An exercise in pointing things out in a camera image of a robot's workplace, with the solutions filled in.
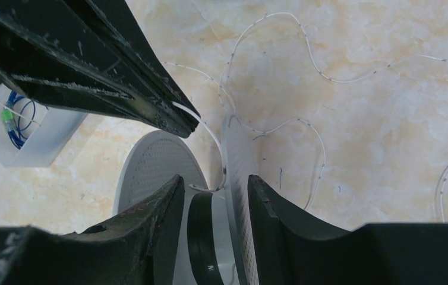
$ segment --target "white container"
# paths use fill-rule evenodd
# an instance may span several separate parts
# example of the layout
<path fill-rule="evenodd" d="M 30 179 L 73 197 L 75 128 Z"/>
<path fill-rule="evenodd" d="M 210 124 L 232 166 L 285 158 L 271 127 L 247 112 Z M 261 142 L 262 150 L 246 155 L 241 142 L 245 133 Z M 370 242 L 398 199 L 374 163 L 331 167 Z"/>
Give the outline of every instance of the white container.
<path fill-rule="evenodd" d="M 11 90 L 0 85 L 0 102 L 5 104 Z M 14 110 L 19 111 L 24 103 L 16 104 Z M 86 113 L 46 108 L 36 104 L 34 120 L 40 123 L 31 124 L 23 134 L 28 138 L 23 147 L 18 150 L 9 139 L 1 113 L 4 107 L 0 105 L 0 163 L 4 167 L 48 167 L 65 146 L 75 130 L 86 117 Z M 27 107 L 24 116 L 31 118 L 33 107 Z M 21 118 L 21 126 L 27 120 Z"/>

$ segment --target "beige marble surface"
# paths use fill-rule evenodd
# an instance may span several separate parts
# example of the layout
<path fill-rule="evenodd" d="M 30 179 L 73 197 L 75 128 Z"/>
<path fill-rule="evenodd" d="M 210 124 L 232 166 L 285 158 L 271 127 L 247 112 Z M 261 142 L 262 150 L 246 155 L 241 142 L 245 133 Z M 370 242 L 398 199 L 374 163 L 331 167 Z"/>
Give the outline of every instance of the beige marble surface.
<path fill-rule="evenodd" d="M 316 63 L 331 77 L 355 78 L 417 53 L 448 59 L 448 1 L 129 2 L 160 60 L 214 78 L 242 31 L 281 11 L 299 18 Z M 220 134 L 224 111 L 215 84 L 187 69 L 167 69 Z M 448 164 L 448 63 L 417 58 L 358 83 L 336 84 L 314 69 L 296 22 L 272 17 L 247 33 L 223 85 L 255 128 L 300 116 L 319 131 L 327 165 L 311 213 L 346 229 L 436 219 L 434 190 Z M 151 130 L 90 115 L 48 169 L 0 165 L 0 225 L 65 233 L 108 218 L 124 160 Z M 219 155 L 209 135 L 199 127 L 186 142 L 217 184 Z M 321 165 L 313 131 L 294 122 L 253 147 L 262 177 L 303 206 Z M 444 200 L 448 220 L 448 182 Z"/>

